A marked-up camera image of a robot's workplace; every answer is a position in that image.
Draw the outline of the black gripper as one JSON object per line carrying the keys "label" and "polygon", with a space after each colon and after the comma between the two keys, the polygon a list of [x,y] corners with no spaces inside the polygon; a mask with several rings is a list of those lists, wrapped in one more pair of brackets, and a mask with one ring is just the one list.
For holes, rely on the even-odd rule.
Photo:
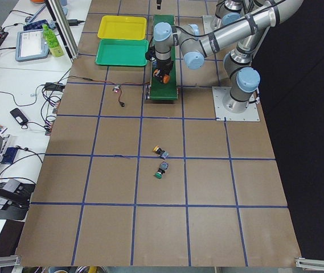
{"label": "black gripper", "polygon": [[[156,0],[157,7],[161,7],[162,0]],[[173,68],[174,62],[171,58],[171,50],[166,52],[159,52],[155,47],[149,47],[146,52],[146,60],[151,62],[156,62],[156,68],[163,69],[163,82],[170,81],[170,72]],[[155,70],[153,72],[153,77],[158,81],[162,81],[162,74],[160,70]]]}

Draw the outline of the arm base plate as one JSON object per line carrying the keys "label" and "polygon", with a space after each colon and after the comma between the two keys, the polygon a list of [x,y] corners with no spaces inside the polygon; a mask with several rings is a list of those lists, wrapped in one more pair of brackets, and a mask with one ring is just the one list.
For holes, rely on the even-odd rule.
{"label": "arm base plate", "polygon": [[238,102],[231,97],[230,90],[231,87],[228,86],[212,87],[215,119],[217,121],[259,122],[260,118],[253,93],[249,100]]}
{"label": "arm base plate", "polygon": [[221,27],[222,24],[222,20],[215,15],[204,15],[202,16],[202,21],[205,34]]}

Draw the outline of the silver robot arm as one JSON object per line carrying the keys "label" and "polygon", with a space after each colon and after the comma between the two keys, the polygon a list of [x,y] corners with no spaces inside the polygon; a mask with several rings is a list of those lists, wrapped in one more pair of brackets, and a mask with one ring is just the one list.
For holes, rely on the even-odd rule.
{"label": "silver robot arm", "polygon": [[153,77],[167,84],[174,62],[171,49],[178,46],[189,69],[199,69],[205,58],[235,43],[224,59],[232,87],[223,98],[223,106],[231,113],[242,113],[250,97],[259,86],[260,75],[251,67],[256,49],[265,32],[288,20],[302,5],[302,1],[254,1],[252,8],[241,13],[241,1],[219,1],[215,18],[220,22],[209,33],[201,35],[198,26],[172,26],[159,22],[154,26],[153,44],[145,53],[148,61],[155,61]]}

